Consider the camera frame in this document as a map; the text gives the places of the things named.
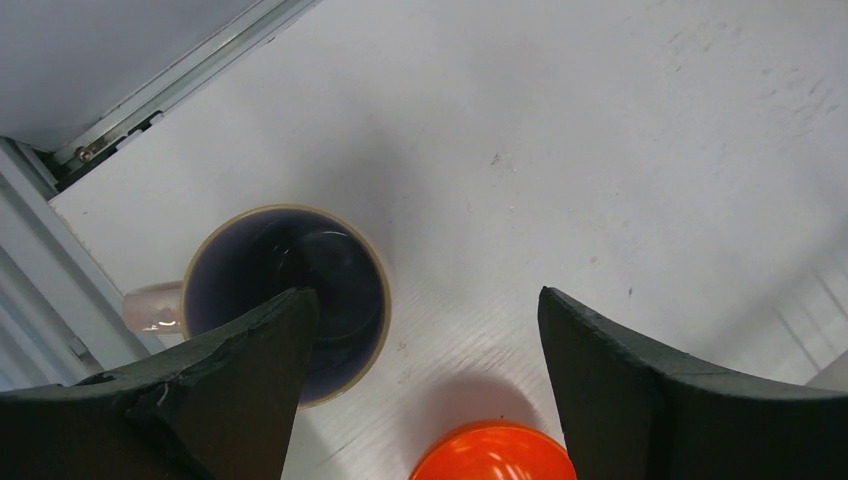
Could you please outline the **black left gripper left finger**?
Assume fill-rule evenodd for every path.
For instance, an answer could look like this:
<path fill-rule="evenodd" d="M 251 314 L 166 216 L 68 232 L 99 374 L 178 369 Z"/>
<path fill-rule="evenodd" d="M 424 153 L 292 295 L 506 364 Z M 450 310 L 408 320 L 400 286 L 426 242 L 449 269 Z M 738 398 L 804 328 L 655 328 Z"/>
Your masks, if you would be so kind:
<path fill-rule="evenodd" d="M 1 396 L 5 479 L 277 479 L 318 320 L 291 289 L 75 385 Z"/>

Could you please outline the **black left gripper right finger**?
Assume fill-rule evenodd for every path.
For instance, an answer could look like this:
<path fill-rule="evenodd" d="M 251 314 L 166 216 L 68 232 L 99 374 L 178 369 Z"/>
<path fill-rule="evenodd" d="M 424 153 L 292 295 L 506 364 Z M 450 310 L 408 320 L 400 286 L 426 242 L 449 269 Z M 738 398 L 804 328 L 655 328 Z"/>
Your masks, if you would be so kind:
<path fill-rule="evenodd" d="M 538 326 L 581 479 L 843 479 L 847 396 L 715 365 L 545 287 Z"/>

